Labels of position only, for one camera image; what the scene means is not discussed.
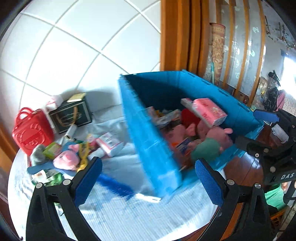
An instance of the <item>green plush toy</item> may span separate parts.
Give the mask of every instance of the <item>green plush toy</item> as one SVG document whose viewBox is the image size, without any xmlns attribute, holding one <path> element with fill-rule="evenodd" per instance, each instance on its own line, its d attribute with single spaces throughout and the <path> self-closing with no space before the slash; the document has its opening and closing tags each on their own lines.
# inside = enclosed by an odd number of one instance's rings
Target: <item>green plush toy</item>
<svg viewBox="0 0 296 241">
<path fill-rule="evenodd" d="M 231 128 L 222 129 L 214 127 L 206 135 L 206 139 L 198 144 L 191 152 L 191 160 L 195 164 L 198 159 L 205 159 L 208 163 L 215 160 L 225 149 L 233 145 L 228 136 L 233 130 Z"/>
</svg>

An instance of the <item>pink toy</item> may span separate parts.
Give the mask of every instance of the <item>pink toy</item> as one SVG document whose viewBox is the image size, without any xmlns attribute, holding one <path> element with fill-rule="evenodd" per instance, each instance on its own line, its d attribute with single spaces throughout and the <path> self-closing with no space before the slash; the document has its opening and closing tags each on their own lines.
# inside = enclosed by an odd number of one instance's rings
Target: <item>pink toy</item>
<svg viewBox="0 0 296 241">
<path fill-rule="evenodd" d="M 72 144 L 68 146 L 68 150 L 71 150 L 75 153 L 77 153 L 79 151 L 79 144 Z"/>
<path fill-rule="evenodd" d="M 203 120 L 200 120 L 200 122 L 197 125 L 197 133 L 201 139 L 201 141 L 205 140 L 205 137 L 207 133 L 209 132 L 210 128 L 206 125 L 206 123 Z"/>
<path fill-rule="evenodd" d="M 227 114 L 209 98 L 181 99 L 181 104 L 201 118 L 209 128 L 219 126 L 226 119 Z"/>
<path fill-rule="evenodd" d="M 72 171 L 77 170 L 79 162 L 79 157 L 71 150 L 63 151 L 53 160 L 53 164 L 56 168 Z"/>
<path fill-rule="evenodd" d="M 233 130 L 231 128 L 223 129 L 219 126 L 213 127 L 208 131 L 206 138 L 204 140 L 206 140 L 207 138 L 216 140 L 220 144 L 220 152 L 223 152 L 224 150 L 226 150 L 227 148 L 233 145 L 233 141 L 228 135 L 228 134 L 231 134 L 232 132 Z M 195 141 L 192 141 L 188 144 L 188 147 L 194 150 L 196 146 L 202 143 L 204 140 L 197 139 Z"/>
<path fill-rule="evenodd" d="M 195 136 L 195 124 L 191 124 L 187 129 L 183 125 L 177 125 L 172 130 L 164 133 L 164 138 L 173 146 L 180 144 L 186 136 Z"/>
<path fill-rule="evenodd" d="M 228 134 L 231 134 L 232 132 L 233 130 L 231 128 L 223 129 L 217 126 L 209 130 L 206 138 L 212 138 L 218 141 L 221 146 L 220 151 L 222 152 L 233 145 L 233 142 L 228 135 Z"/>
</svg>

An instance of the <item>red toy bag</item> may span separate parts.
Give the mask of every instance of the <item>red toy bag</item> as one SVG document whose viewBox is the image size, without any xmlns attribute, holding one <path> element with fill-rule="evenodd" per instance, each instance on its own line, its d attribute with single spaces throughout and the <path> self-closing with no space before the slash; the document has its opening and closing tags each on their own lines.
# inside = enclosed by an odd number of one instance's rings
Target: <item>red toy bag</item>
<svg viewBox="0 0 296 241">
<path fill-rule="evenodd" d="M 20 118 L 22 114 L 26 115 L 23 119 Z M 44 112 L 41 109 L 33 111 L 28 107 L 22 108 L 17 114 L 12 137 L 27 155 L 31 155 L 37 145 L 48 146 L 54 141 L 52 128 Z"/>
</svg>

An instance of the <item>blue gripper pad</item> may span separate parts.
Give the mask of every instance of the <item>blue gripper pad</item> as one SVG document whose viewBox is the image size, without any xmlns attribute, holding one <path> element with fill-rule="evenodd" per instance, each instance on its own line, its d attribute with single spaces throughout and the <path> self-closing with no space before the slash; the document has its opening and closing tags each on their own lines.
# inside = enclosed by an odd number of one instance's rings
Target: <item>blue gripper pad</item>
<svg viewBox="0 0 296 241">
<path fill-rule="evenodd" d="M 73 185 L 74 191 L 74 204 L 76 207 L 85 203 L 88 198 L 98 176 L 102 172 L 103 163 L 100 158 L 94 157 L 86 166 L 84 170 L 79 171 L 74 178 L 78 180 L 81 178 L 79 183 Z"/>
<path fill-rule="evenodd" d="M 195 162 L 196 175 L 200 179 L 212 203 L 221 207 L 224 201 L 223 190 L 215 180 L 214 176 L 211 174 L 210 170 L 205 167 L 205 165 L 202 163 L 201 160 L 197 160 Z"/>
<path fill-rule="evenodd" d="M 272 123 L 276 123 L 279 121 L 279 117 L 276 115 L 276 113 L 272 113 L 264 110 L 256 109 L 254 110 L 253 115 L 256 119 L 262 120 L 262 121 L 268 121 Z"/>
</svg>

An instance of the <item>grout line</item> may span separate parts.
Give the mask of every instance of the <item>grout line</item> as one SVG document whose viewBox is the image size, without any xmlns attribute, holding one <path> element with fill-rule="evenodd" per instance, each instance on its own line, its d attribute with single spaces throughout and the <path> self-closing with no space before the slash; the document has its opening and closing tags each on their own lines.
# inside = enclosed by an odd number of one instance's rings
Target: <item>grout line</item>
<svg viewBox="0 0 296 241">
<path fill-rule="evenodd" d="M 19 79 L 19 78 L 17 78 L 17 77 L 15 77 L 15 76 L 12 75 L 11 73 L 7 72 L 6 70 L 1 69 L 1 68 L 0 68 L 0 70 L 1 70 L 2 72 L 4 72 L 4 73 L 8 74 L 9 76 L 11 76 L 11 77 L 17 79 L 18 81 L 20 81 L 20 82 L 22 82 L 22 83 L 24 83 L 24 84 L 26 84 L 26 85 L 28 85 L 28 86 L 30 86 L 30 87 L 32 87 L 32 88 L 38 90 L 38 91 L 40 91 L 40 92 L 42 92 L 42 93 L 44 93 L 44 94 L 46 94 L 46 95 L 48 95 L 48 96 L 51 96 L 50 94 L 48 94 L 48 93 L 46 93 L 46 92 L 44 92 L 44 91 L 42 91 L 42 90 L 40 90 L 40 89 L 38 89 L 38 88 L 36 88 L 36 87 L 30 85 L 30 84 L 28 84 L 28 83 L 26 83 L 25 81 L 23 81 L 23 80 L 21 80 L 21 79 Z"/>
<path fill-rule="evenodd" d="M 160 0 L 156 0 L 155 2 L 153 3 L 150 3 L 146 8 L 144 8 L 141 12 L 145 12 L 148 8 L 156 5 L 158 2 L 160 2 Z"/>
<path fill-rule="evenodd" d="M 26 85 L 26 84 L 24 84 L 24 86 L 23 86 L 23 88 L 22 88 L 22 93 L 21 93 L 21 95 L 20 95 L 19 110 L 20 110 L 20 106 L 21 106 L 21 103 L 22 103 L 22 95 L 23 95 L 23 93 L 24 93 L 25 85 Z"/>
<path fill-rule="evenodd" d="M 150 72 L 151 72 L 152 70 L 154 70 L 155 67 L 156 67 L 157 65 L 159 65 L 159 64 L 160 64 L 160 62 L 157 62 L 157 64 L 153 67 L 153 69 L 150 70 Z"/>
<path fill-rule="evenodd" d="M 87 45 L 88 47 L 90 47 L 90 48 L 93 49 L 94 51 L 100 53 L 100 54 L 103 55 L 105 58 L 107 58 L 108 60 L 110 60 L 110 61 L 111 61 L 113 64 L 115 64 L 117 67 L 119 67 L 119 68 L 121 68 L 123 71 L 127 72 L 124 68 L 120 67 L 117 63 L 115 63 L 113 60 L 109 59 L 106 55 L 104 55 L 102 52 L 98 51 L 98 50 L 95 49 L 94 47 L 90 46 L 89 44 L 83 42 L 83 41 L 80 40 L 79 38 L 75 37 L 74 35 L 72 35 L 72 34 L 66 32 L 65 30 L 63 30 L 63 29 L 61 29 L 61 28 L 59 28 L 59 27 L 57 27 L 57 26 L 55 26 L 55 28 L 57 28 L 57 29 L 63 31 L 64 33 L 66 33 L 66 34 L 72 36 L 73 38 L 77 39 L 79 42 L 81 42 L 81 43 Z"/>
<path fill-rule="evenodd" d="M 108 59 L 109 61 L 111 61 L 113 64 L 115 64 L 118 68 L 122 69 L 124 72 L 126 72 L 127 74 L 130 74 L 129 72 L 127 72 L 123 67 L 120 67 L 117 63 L 115 63 L 113 60 L 109 59 L 106 55 L 104 55 L 103 53 L 101 53 L 101 55 L 103 55 L 106 59 Z"/>
<path fill-rule="evenodd" d="M 102 47 L 102 50 L 111 42 L 112 39 L 114 39 L 114 37 L 119 34 L 123 29 L 125 29 L 127 26 L 129 26 L 129 24 L 139 15 L 141 15 L 139 12 L 133 16 L 129 21 L 126 22 L 126 24 L 124 24 L 115 34 L 113 34 L 113 36 L 107 41 L 107 43 Z"/>
<path fill-rule="evenodd" d="M 32 18 L 37 19 L 37 20 L 39 20 L 39 21 L 41 21 L 41 22 L 44 22 L 44 23 L 49 24 L 49 25 L 51 25 L 51 26 L 54 26 L 52 23 L 47 22 L 47 21 L 45 21 L 44 19 L 38 18 L 38 17 L 36 17 L 36 16 L 34 16 L 34 15 L 31 15 L 31 14 L 29 14 L 29 13 L 21 12 L 20 14 L 21 14 L 21 15 L 25 15 L 25 16 L 27 16 L 27 17 L 32 17 Z"/>
<path fill-rule="evenodd" d="M 93 49 L 94 51 L 96 51 L 96 52 L 99 52 L 99 53 L 100 53 L 100 51 L 96 50 L 94 47 L 92 47 L 92 46 L 90 46 L 89 44 L 87 44 L 87 43 L 83 42 L 81 39 L 79 39 L 79 38 L 75 37 L 74 35 L 72 35 L 72 34 L 68 33 L 67 31 L 65 31 L 65 30 L 63 30 L 63 29 L 61 29 L 61 28 L 59 28 L 59 27 L 57 27 L 57 26 L 55 26 L 55 28 L 57 28 L 58 30 L 61 30 L 61 31 L 63 31 L 65 34 L 68 34 L 68 35 L 72 36 L 73 38 L 77 39 L 79 42 L 81 42 L 81 43 L 84 43 L 85 45 L 87 45 L 88 47 L 90 47 L 91 49 Z"/>
<path fill-rule="evenodd" d="M 134 9 L 136 9 L 152 25 L 152 27 L 155 28 L 155 30 L 160 33 L 160 29 L 144 13 L 145 10 L 156 5 L 159 1 L 155 1 L 154 3 L 152 3 L 149 6 L 147 6 L 146 8 L 144 8 L 142 11 L 135 4 L 133 4 L 130 0 L 124 0 L 124 1 L 127 2 L 129 5 L 131 5 Z"/>
<path fill-rule="evenodd" d="M 58 23 L 58 21 L 61 20 L 61 18 L 78 2 L 79 0 L 76 0 L 74 3 L 72 3 L 67 9 L 66 11 L 64 11 L 64 13 L 58 18 L 58 20 L 55 22 L 54 25 L 56 25 Z"/>
<path fill-rule="evenodd" d="M 86 73 L 88 72 L 89 68 L 92 66 L 92 64 L 94 63 L 94 61 L 98 58 L 98 56 L 100 55 L 101 53 L 99 52 L 96 57 L 93 59 L 93 61 L 90 63 L 89 67 L 86 69 L 86 71 L 84 72 L 83 76 L 81 77 L 80 81 L 78 82 L 78 84 L 76 85 L 75 89 L 74 89 L 74 93 L 76 93 L 76 90 L 78 89 L 81 81 L 83 80 L 84 76 L 86 75 Z"/>
<path fill-rule="evenodd" d="M 49 34 L 51 33 L 51 31 L 54 29 L 54 26 L 57 24 L 57 22 L 58 22 L 58 21 L 59 21 L 59 20 L 60 20 L 65 14 L 66 14 L 66 12 L 69 11 L 69 9 L 72 8 L 72 7 L 74 6 L 74 4 L 76 4 L 78 1 L 79 1 L 79 0 L 76 0 L 73 4 L 71 4 L 71 5 L 66 9 L 66 11 L 64 11 L 64 13 L 63 13 L 63 14 L 57 19 L 57 21 L 55 22 L 54 25 L 52 25 L 51 23 L 48 23 L 47 21 L 44 21 L 44 20 L 42 20 L 42 19 L 40 19 L 40 18 L 37 18 L 37 17 L 35 17 L 35 16 L 31 16 L 31 15 L 29 15 L 29 14 L 21 13 L 21 14 L 23 14 L 23 15 L 26 15 L 26 16 L 29 16 L 29 17 L 32 17 L 32 18 L 36 18 L 36 19 L 38 19 L 39 21 L 45 22 L 45 23 L 47 23 L 47 24 L 50 24 L 52 27 L 51 27 L 51 29 L 49 30 L 49 32 L 46 34 L 46 36 L 45 36 L 45 38 L 43 39 L 43 41 L 41 42 L 39 48 L 37 49 L 37 51 L 36 51 L 36 53 L 35 53 L 35 55 L 34 55 L 34 58 L 33 58 L 32 62 L 31 62 L 31 64 L 30 64 L 30 67 L 29 67 L 29 70 L 28 70 L 28 73 L 27 73 L 27 76 L 26 76 L 26 82 L 24 83 L 24 87 L 23 87 L 23 89 L 22 89 L 22 94 L 21 94 L 21 96 L 20 96 L 19 109 L 20 109 L 21 102 L 22 102 L 22 95 L 24 94 L 24 89 L 25 89 L 25 86 L 26 86 L 26 84 L 27 84 L 27 78 L 28 78 L 28 76 L 29 76 L 29 73 L 30 73 L 30 70 L 31 70 L 31 68 L 32 68 L 32 65 L 33 65 L 33 63 L 34 63 L 34 61 L 35 61 L 35 58 L 37 57 L 37 54 L 39 53 L 39 50 L 41 49 L 41 47 L 42 47 L 42 45 L 44 44 L 45 40 L 47 39 L 48 35 L 49 35 Z"/>
<path fill-rule="evenodd" d="M 30 73 L 31 67 L 32 67 L 32 65 L 33 65 L 33 63 L 34 63 L 35 58 L 37 57 L 37 54 L 38 54 L 39 50 L 41 49 L 43 43 L 44 43 L 45 40 L 47 39 L 47 36 L 51 33 L 51 31 L 52 31 L 53 29 L 54 29 L 54 26 L 52 26 L 51 29 L 48 31 L 48 33 L 45 35 L 45 38 L 43 39 L 43 41 L 41 42 L 39 48 L 37 49 L 37 51 L 36 51 L 36 53 L 35 53 L 35 55 L 34 55 L 34 58 L 33 58 L 32 62 L 31 62 L 31 64 L 30 64 L 30 67 L 29 67 L 29 70 L 28 70 L 27 76 L 26 76 L 26 83 L 27 83 L 27 78 L 28 78 L 28 76 L 29 76 L 29 73 Z"/>
<path fill-rule="evenodd" d="M 9 37 L 10 37 L 10 35 L 11 35 L 13 29 L 15 28 L 17 22 L 20 20 L 20 18 L 21 18 L 21 16 L 17 19 L 17 21 L 15 22 L 15 25 L 12 27 L 12 30 L 11 30 L 10 33 L 8 34 L 7 39 L 6 39 L 6 41 L 5 41 L 4 45 L 3 45 L 3 49 L 2 49 L 1 52 L 0 52 L 0 55 L 3 53 L 4 48 L 5 48 L 5 45 L 6 45 L 7 41 L 8 41 L 8 39 L 9 39 Z"/>
</svg>

